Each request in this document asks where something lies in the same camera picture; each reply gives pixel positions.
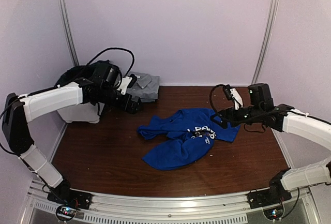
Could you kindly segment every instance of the white arm segment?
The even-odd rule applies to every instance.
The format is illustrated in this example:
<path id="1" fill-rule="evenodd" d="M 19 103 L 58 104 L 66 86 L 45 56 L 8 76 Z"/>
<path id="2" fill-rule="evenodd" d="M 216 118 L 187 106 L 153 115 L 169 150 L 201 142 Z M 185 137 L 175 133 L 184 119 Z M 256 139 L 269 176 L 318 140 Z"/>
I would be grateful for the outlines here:
<path id="1" fill-rule="evenodd" d="M 297 109 L 293 112 L 305 114 Z M 284 117 L 283 131 L 311 140 L 331 151 L 331 125 L 327 123 L 289 112 Z M 287 171 L 281 179 L 284 189 L 331 183 L 330 171 L 326 167 L 330 161 L 331 157 L 306 167 Z"/>
<path id="2" fill-rule="evenodd" d="M 77 83 L 71 82 L 61 88 L 28 96 L 20 100 L 24 102 L 26 122 L 55 110 L 83 102 L 83 92 Z"/>
<path id="3" fill-rule="evenodd" d="M 49 186 L 55 188 L 62 182 L 62 175 L 47 161 L 45 155 L 42 154 L 35 145 L 32 145 L 29 150 L 22 153 L 21 158 L 24 159 L 32 170 L 37 173 L 37 175 L 41 176 Z"/>
<path id="4" fill-rule="evenodd" d="M 121 84 L 120 84 L 120 86 L 118 87 L 117 90 L 120 91 L 122 95 L 125 95 L 126 90 L 128 89 L 128 86 L 129 86 L 131 81 L 132 81 L 132 77 L 122 78 L 122 82 L 121 82 Z"/>

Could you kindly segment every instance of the white wall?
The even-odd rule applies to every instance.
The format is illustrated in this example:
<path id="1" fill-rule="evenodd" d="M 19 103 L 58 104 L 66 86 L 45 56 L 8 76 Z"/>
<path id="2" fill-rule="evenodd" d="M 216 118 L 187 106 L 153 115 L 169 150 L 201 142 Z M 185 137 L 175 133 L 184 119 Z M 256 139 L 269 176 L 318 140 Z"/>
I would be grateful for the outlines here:
<path id="1" fill-rule="evenodd" d="M 260 82 L 275 103 L 331 120 L 331 1 L 280 0 Z M 331 156 L 319 145 L 281 134 L 295 167 Z M 331 223 L 331 187 L 312 187 L 323 223 Z"/>
<path id="2" fill-rule="evenodd" d="M 71 67 L 57 0 L 0 0 L 0 109 L 7 94 L 52 86 Z M 49 157 L 63 126 L 57 114 L 29 126 Z M 6 140 L 0 132 L 0 142 Z M 0 151 L 0 223 L 17 223 L 32 175 L 15 156 Z"/>
<path id="3" fill-rule="evenodd" d="M 166 85 L 248 85 L 270 0 L 66 0 L 81 64 L 106 47 Z M 123 70 L 130 56 L 109 52 Z"/>

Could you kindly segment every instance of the vent slot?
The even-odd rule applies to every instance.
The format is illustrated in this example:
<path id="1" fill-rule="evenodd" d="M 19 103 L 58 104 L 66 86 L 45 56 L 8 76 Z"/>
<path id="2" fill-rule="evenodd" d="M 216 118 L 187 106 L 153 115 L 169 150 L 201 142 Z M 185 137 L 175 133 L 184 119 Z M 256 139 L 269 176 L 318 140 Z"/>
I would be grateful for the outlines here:
<path id="1" fill-rule="evenodd" d="M 36 201 L 35 208 L 48 213 L 54 213 L 56 210 L 56 207 L 54 207 L 53 205 L 41 201 Z"/>
<path id="2" fill-rule="evenodd" d="M 163 221 L 146 221 L 135 222 L 132 220 L 118 219 L 113 217 L 101 216 L 97 214 L 84 213 L 84 220 L 91 224 L 164 224 Z M 235 215 L 231 217 L 220 217 L 213 220 L 200 221 L 195 220 L 191 222 L 172 221 L 171 224 L 247 224 L 246 214 Z"/>

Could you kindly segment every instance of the white print on shirt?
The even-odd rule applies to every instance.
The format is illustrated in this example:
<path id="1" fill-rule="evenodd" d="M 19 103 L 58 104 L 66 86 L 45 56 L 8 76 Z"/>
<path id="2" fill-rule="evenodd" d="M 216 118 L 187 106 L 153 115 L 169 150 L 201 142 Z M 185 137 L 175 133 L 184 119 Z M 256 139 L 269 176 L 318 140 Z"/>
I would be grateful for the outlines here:
<path id="1" fill-rule="evenodd" d="M 208 126 L 203 126 L 203 127 L 195 127 L 195 131 L 207 131 L 209 133 L 209 137 L 211 139 L 216 138 L 216 133 L 210 129 Z"/>

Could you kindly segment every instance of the wire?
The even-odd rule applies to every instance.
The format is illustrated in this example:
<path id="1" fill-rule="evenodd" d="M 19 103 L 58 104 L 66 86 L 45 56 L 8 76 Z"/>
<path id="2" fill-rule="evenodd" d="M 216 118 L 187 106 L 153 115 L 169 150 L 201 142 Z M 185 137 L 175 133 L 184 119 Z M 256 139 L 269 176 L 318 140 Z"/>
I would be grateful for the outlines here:
<path id="1" fill-rule="evenodd" d="M 76 208 L 78 208 L 79 203 L 78 203 L 77 198 L 75 198 L 74 200 L 76 201 Z"/>
<path id="2" fill-rule="evenodd" d="M 45 179 L 43 179 L 40 175 L 38 175 L 39 176 L 39 178 L 43 181 L 43 183 L 45 184 L 43 187 L 42 187 L 42 191 L 43 192 L 45 192 L 44 191 L 44 187 L 46 186 L 48 189 L 49 189 L 49 191 L 50 191 L 50 193 L 52 193 L 52 195 L 53 196 L 55 196 L 56 198 L 58 198 L 60 201 L 62 201 L 64 204 L 68 204 L 67 203 L 67 201 L 65 201 L 65 200 L 63 200 L 63 199 L 61 199 L 53 190 L 52 190 L 52 187 L 51 186 L 49 186 L 48 185 L 48 183 L 45 181 Z"/>
<path id="3" fill-rule="evenodd" d="M 11 108 L 11 106 L 12 106 L 15 102 L 17 102 L 17 101 L 19 101 L 19 100 L 21 100 L 21 99 L 23 99 L 23 98 L 25 98 L 25 96 L 21 96 L 21 97 L 17 98 L 16 100 L 14 100 L 11 104 L 9 104 L 9 105 L 4 109 L 4 111 L 0 114 L 0 120 L 1 120 L 1 118 L 5 115 L 5 113 Z M 4 152 L 6 152 L 6 153 L 8 153 L 8 154 L 10 154 L 10 155 L 16 155 L 16 156 L 19 156 L 18 154 L 13 153 L 13 152 L 10 152 L 9 150 L 5 149 L 1 143 L 0 143 L 0 147 L 1 147 L 2 150 L 4 150 Z"/>
<path id="4" fill-rule="evenodd" d="M 214 103 L 213 103 L 213 101 L 212 101 L 212 98 L 213 98 L 213 92 L 214 92 L 217 88 L 219 88 L 219 87 L 225 87 L 225 85 L 224 85 L 224 84 L 217 84 L 216 86 L 214 86 L 214 87 L 212 88 L 212 90 L 211 90 L 210 93 L 209 93 L 209 102 L 210 102 L 210 105 L 212 106 L 212 108 L 213 108 L 213 110 L 214 110 L 215 112 L 218 112 L 218 111 L 216 110 L 216 108 L 215 108 L 215 106 L 214 106 Z"/>
<path id="5" fill-rule="evenodd" d="M 317 118 L 317 117 L 315 117 L 315 116 L 311 116 L 311 115 L 305 115 L 305 114 L 297 113 L 297 112 L 294 112 L 294 111 L 292 111 L 292 110 L 290 110 L 289 112 L 291 112 L 291 113 L 293 113 L 293 114 L 300 115 L 300 116 L 304 116 L 304 117 L 312 118 L 312 119 L 314 119 L 314 120 L 317 120 L 317 121 L 320 121 L 320 122 L 324 122 L 324 123 L 326 123 L 326 124 L 331 125 L 331 122 L 325 121 L 325 120 L 320 119 L 320 118 Z"/>
<path id="6" fill-rule="evenodd" d="M 265 129 L 265 127 L 263 126 L 262 123 L 261 123 L 261 127 L 262 127 L 263 131 L 259 131 L 259 130 L 248 130 L 248 129 L 246 128 L 246 125 L 247 125 L 247 123 L 244 124 L 244 130 L 245 130 L 246 132 L 257 132 L 257 133 L 265 133 L 265 132 L 266 132 L 266 129 Z"/>
<path id="7" fill-rule="evenodd" d="M 284 201 L 281 201 L 281 205 L 283 206 L 283 214 L 282 214 L 281 217 L 279 218 L 280 220 L 282 220 L 282 218 L 284 218 L 284 213 L 285 213 L 285 205 L 284 205 Z"/>
<path id="8" fill-rule="evenodd" d="M 45 185 L 42 187 L 42 191 L 43 191 L 44 193 L 46 193 L 46 194 L 49 194 L 49 193 L 51 193 L 50 191 L 49 191 L 49 192 L 46 192 L 46 191 L 45 191 L 45 189 L 44 189 L 44 188 L 45 188 L 45 186 L 47 186 L 47 184 L 45 184 Z"/>
<path id="9" fill-rule="evenodd" d="M 297 189 L 298 189 L 298 196 L 297 196 L 297 198 L 296 198 L 296 201 L 295 201 L 295 203 L 294 203 L 292 209 L 291 209 L 286 215 L 282 216 L 281 219 L 284 219 L 284 218 L 288 217 L 289 214 L 292 213 L 292 211 L 295 209 L 295 206 L 297 205 L 297 203 L 298 203 L 298 201 L 299 201 L 299 198 L 300 198 L 300 189 L 299 189 L 299 188 L 297 188 Z"/>
<path id="10" fill-rule="evenodd" d="M 99 52 L 97 55 L 95 55 L 94 58 L 92 58 L 85 66 L 84 68 L 76 75 L 73 77 L 73 79 L 71 79 L 70 81 L 72 82 L 73 80 L 77 79 L 83 72 L 84 70 L 87 68 L 87 66 L 89 66 L 94 60 L 96 60 L 102 53 L 106 52 L 106 51 L 110 51 L 110 50 L 120 50 L 120 51 L 125 51 L 125 52 L 128 52 L 130 53 L 131 57 L 132 57 L 132 62 L 131 62 L 131 65 L 129 67 L 129 69 L 127 70 L 127 72 L 124 74 L 124 77 L 126 77 L 128 75 L 128 73 L 130 72 L 130 70 L 132 69 L 133 65 L 134 65 L 134 54 L 133 52 L 131 52 L 130 50 L 128 49 L 125 49 L 125 48 L 120 48 L 120 47 L 109 47 L 109 48 L 106 48 L 104 49 L 103 51 Z"/>
<path id="11" fill-rule="evenodd" d="M 275 217 L 275 219 L 269 219 L 269 218 L 266 217 L 266 215 L 265 215 L 265 214 L 266 214 L 265 211 L 267 211 L 267 210 L 278 210 L 277 208 L 280 207 L 280 206 L 281 206 L 281 208 L 282 208 L 282 210 L 283 210 L 283 212 L 282 212 L 282 214 L 281 214 L 280 217 L 273 216 L 273 217 Z M 276 206 L 276 207 L 272 207 L 272 208 L 263 209 L 263 216 L 264 216 L 264 218 L 267 219 L 268 221 L 272 221 L 273 223 L 275 223 L 276 221 L 281 221 L 281 220 L 282 220 L 282 216 L 284 215 L 284 212 L 285 212 L 285 206 L 284 206 L 283 203 L 281 203 L 280 206 Z"/>

